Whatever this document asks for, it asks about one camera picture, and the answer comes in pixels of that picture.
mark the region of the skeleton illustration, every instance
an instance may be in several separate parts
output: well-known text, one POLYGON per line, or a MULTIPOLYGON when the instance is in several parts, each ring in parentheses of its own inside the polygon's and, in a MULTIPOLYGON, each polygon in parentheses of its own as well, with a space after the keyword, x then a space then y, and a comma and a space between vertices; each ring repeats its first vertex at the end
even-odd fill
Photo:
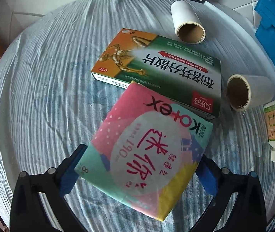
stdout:
MULTIPOLYGON (((148 44, 152 42, 149 39, 146 38, 142 38, 142 37, 137 37, 137 36, 133 36, 132 37, 132 41, 138 46, 138 47, 147 47, 148 44)), ((109 47, 109 49, 115 49, 115 51, 113 51, 114 53, 106 53, 103 54, 100 58, 99 61, 104 62, 106 60, 113 60, 114 63, 117 65, 117 67, 122 70, 122 71, 126 71, 126 72, 134 72, 137 73, 139 75, 142 76, 146 76, 146 71, 144 71, 143 69, 133 69, 133 68, 129 68, 127 66, 124 66, 122 63, 123 59, 129 59, 129 58, 133 58, 134 56, 131 54, 132 50, 121 50, 119 44, 115 44, 112 45, 111 47, 109 47)))

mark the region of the tablecloth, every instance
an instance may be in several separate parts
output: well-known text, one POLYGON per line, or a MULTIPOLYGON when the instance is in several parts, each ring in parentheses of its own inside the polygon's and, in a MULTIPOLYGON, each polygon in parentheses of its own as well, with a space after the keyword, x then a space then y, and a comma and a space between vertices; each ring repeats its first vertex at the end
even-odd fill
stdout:
MULTIPOLYGON (((170 14, 174 1, 78 0, 47 14, 9 46, 0 60, 0 215, 7 225, 18 174, 44 173, 80 143, 89 144, 123 93, 90 74, 106 46, 123 27, 177 39, 170 14)), ((275 163, 263 108, 232 111, 225 87, 230 75, 240 73, 267 76, 275 88, 275 67, 249 21, 219 5, 190 4, 206 30, 205 42, 194 48, 220 59, 222 67, 220 117, 211 121, 206 155, 233 173, 257 172, 269 219, 275 212, 275 163)), ((65 198, 89 231, 188 231, 212 196, 194 175, 164 222, 128 208, 82 179, 65 198)), ((233 195, 218 228, 235 199, 233 195)))

